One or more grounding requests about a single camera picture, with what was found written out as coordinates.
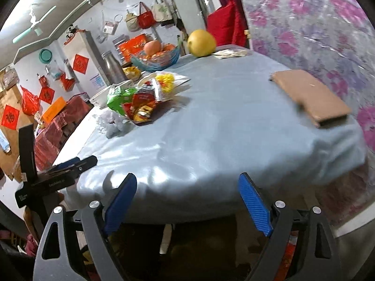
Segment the large orange fruit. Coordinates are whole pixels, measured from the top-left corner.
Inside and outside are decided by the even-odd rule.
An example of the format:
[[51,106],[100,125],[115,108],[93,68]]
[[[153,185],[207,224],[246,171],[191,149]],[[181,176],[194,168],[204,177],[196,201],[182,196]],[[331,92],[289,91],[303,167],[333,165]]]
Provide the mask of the large orange fruit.
[[152,56],[162,50],[161,43],[158,40],[149,41],[144,45],[144,52],[147,56]]

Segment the floral plastic-wrapped mattress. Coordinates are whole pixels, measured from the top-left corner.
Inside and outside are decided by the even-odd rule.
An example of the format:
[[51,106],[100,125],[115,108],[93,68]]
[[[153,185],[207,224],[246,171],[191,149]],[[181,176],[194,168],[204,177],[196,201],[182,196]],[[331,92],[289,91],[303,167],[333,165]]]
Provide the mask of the floral plastic-wrapped mattress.
[[242,0],[254,49],[325,83],[351,109],[363,166],[316,194],[343,231],[374,219],[374,27],[356,0]]

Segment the orange box on side table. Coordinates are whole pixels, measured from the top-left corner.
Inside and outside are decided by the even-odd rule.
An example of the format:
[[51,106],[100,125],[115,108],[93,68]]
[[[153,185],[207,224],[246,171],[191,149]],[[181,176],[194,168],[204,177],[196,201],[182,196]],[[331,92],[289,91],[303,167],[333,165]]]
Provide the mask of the orange box on side table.
[[42,121],[49,124],[65,108],[65,106],[65,99],[62,96],[57,98],[42,115]]

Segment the crumpled paper wrapper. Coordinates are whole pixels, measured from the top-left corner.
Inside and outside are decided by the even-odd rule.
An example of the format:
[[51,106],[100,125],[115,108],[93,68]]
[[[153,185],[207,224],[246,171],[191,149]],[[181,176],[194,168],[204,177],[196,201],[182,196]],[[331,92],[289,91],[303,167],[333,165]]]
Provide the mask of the crumpled paper wrapper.
[[215,58],[218,59],[227,59],[227,58],[240,58],[248,55],[246,49],[223,49],[212,54]]

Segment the yellow plastic bag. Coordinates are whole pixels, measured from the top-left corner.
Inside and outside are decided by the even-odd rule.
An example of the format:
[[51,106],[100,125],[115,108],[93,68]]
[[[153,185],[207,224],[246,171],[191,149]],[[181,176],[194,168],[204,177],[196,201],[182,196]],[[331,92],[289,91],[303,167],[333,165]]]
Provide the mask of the yellow plastic bag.
[[136,66],[129,66],[123,68],[123,72],[128,80],[137,81],[140,79],[142,72]]

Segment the green ceiling fan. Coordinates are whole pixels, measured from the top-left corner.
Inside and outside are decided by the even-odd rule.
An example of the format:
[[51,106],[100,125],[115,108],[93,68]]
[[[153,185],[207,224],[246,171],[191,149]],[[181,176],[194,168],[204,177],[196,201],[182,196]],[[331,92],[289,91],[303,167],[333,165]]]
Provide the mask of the green ceiling fan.
[[31,8],[30,9],[30,12],[29,12],[29,16],[30,16],[30,27],[28,29],[26,29],[25,31],[23,31],[21,34],[19,34],[18,36],[14,37],[12,39],[12,43],[15,44],[15,43],[18,43],[22,38],[24,38],[27,34],[29,34],[30,32],[34,31],[36,33],[37,36],[40,36],[43,31],[39,28],[39,25],[40,23],[43,22],[43,20],[52,12],[54,11],[56,8],[56,5],[52,6],[45,14],[43,14],[43,16],[38,19],[36,14],[34,13],[34,8]]

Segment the white refrigerator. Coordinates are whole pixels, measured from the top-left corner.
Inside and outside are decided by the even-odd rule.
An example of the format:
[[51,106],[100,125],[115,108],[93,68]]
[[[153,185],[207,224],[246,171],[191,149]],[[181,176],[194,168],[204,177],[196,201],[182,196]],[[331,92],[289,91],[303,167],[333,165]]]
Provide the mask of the white refrigerator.
[[89,31],[76,32],[62,46],[62,51],[78,79],[78,86],[89,98],[110,85],[102,55]]

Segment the red mesh trash basket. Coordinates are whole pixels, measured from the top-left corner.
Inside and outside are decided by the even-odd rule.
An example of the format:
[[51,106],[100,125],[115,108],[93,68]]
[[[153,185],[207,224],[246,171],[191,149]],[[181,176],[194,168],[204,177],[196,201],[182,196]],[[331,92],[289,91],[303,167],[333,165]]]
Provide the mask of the red mesh trash basket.
[[298,234],[299,232],[297,230],[290,232],[287,247],[273,279],[274,281],[283,281],[286,279],[296,249]]

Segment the white plastic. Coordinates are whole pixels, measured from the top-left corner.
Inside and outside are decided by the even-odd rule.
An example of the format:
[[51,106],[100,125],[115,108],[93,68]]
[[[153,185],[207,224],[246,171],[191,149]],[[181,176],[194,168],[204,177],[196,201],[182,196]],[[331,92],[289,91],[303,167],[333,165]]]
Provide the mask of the white plastic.
[[113,110],[106,110],[97,117],[97,125],[102,134],[110,139],[129,130],[128,119]]

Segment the yellow pomelo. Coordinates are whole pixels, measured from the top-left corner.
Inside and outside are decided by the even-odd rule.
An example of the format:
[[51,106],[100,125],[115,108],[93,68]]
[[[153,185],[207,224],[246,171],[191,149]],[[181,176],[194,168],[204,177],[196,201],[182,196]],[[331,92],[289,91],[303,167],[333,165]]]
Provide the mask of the yellow pomelo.
[[206,30],[194,30],[188,37],[187,47],[195,57],[204,57],[215,52],[217,43],[213,35]]

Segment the blue glass fruit bowl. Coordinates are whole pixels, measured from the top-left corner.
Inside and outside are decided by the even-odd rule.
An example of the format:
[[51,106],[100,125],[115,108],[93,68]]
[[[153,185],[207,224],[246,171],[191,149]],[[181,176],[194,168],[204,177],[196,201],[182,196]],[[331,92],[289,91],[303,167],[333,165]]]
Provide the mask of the blue glass fruit bowl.
[[177,63],[180,57],[180,48],[178,46],[173,49],[162,51],[147,56],[144,51],[131,54],[130,61],[132,65],[138,67],[141,71],[156,72],[169,68]]

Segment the red pillow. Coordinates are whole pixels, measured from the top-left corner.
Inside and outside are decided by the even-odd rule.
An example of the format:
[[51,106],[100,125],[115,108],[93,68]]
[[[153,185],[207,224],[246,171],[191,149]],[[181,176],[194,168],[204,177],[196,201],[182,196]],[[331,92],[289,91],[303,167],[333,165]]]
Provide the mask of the red pillow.
[[235,0],[229,0],[226,6],[209,14],[206,29],[213,35],[217,46],[246,45],[245,26]]

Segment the brown cardboard book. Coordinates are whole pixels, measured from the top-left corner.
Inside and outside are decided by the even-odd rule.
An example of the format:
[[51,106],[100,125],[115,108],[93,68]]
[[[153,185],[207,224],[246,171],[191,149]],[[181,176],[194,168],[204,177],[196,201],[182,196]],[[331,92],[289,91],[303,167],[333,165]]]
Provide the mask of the brown cardboard book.
[[270,80],[302,108],[318,128],[346,119],[352,112],[340,97],[304,70],[274,72]]

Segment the steel water bottle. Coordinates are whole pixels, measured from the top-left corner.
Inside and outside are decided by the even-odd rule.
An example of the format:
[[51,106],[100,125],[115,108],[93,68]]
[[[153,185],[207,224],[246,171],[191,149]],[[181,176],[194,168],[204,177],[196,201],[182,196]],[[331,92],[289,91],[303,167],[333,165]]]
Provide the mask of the steel water bottle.
[[116,60],[111,51],[107,51],[102,54],[102,58],[105,64],[107,77],[113,84],[120,84],[123,81],[127,80],[122,66]]

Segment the red fu diamond poster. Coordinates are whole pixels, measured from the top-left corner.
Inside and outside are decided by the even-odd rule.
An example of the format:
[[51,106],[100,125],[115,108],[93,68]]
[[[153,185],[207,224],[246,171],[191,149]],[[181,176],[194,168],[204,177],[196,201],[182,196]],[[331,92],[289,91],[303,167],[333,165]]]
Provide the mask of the red fu diamond poster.
[[17,129],[20,111],[9,105],[5,105],[1,125],[12,130]]

